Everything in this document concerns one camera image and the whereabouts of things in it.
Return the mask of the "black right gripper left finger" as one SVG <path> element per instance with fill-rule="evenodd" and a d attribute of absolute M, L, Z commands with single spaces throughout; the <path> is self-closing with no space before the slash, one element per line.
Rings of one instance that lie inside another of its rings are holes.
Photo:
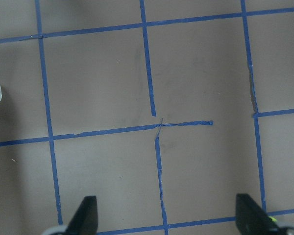
<path fill-rule="evenodd" d="M 68 225 L 58 225 L 45 230 L 46 235 L 96 235 L 98 231 L 98 206 L 96 196 L 85 196 Z"/>

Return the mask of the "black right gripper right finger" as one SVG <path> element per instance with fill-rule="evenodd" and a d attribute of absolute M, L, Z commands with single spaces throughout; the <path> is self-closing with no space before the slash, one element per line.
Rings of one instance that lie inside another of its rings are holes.
<path fill-rule="evenodd" d="M 294 235 L 294 226 L 272 222 L 247 193 L 236 195 L 235 224 L 242 235 Z"/>

